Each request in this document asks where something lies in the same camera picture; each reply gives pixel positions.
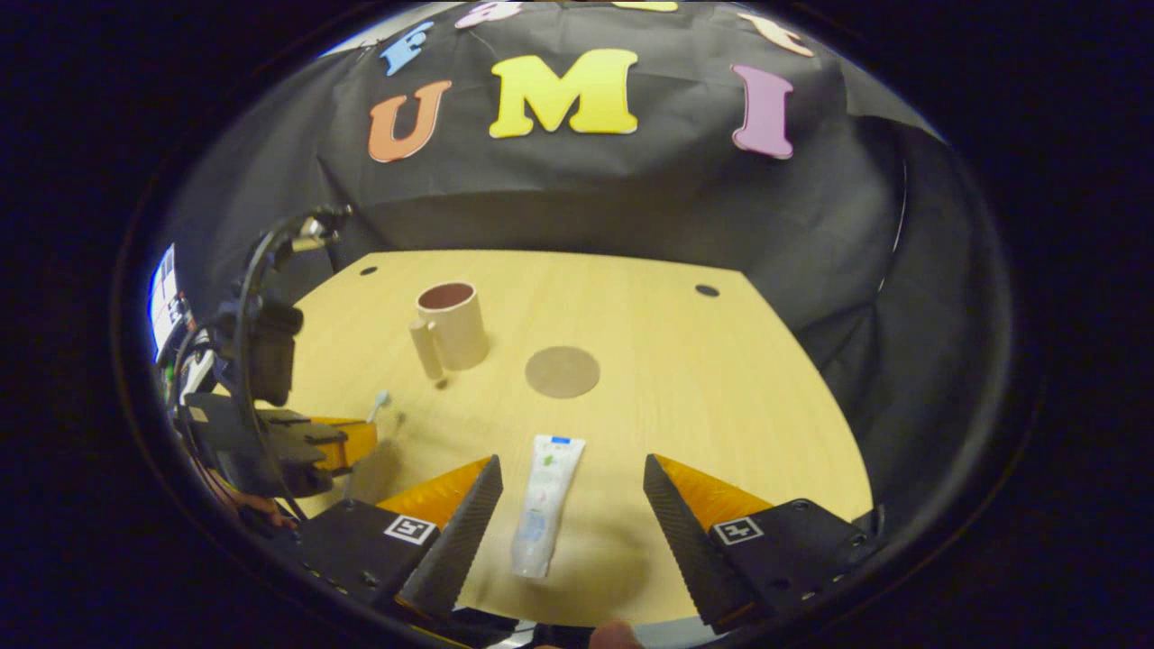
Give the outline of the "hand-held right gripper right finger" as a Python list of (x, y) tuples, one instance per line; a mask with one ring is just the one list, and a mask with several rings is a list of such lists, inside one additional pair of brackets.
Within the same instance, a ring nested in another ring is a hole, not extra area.
[(700, 621), (721, 634), (812, 616), (881, 547), (871, 521), (808, 498), (772, 505), (660, 453), (643, 488)]

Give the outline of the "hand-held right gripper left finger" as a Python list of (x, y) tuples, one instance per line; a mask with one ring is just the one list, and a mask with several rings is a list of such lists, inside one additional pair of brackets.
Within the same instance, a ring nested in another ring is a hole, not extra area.
[(299, 564), (380, 616), (444, 620), (502, 492), (490, 455), (375, 505), (334, 505), (299, 525)]

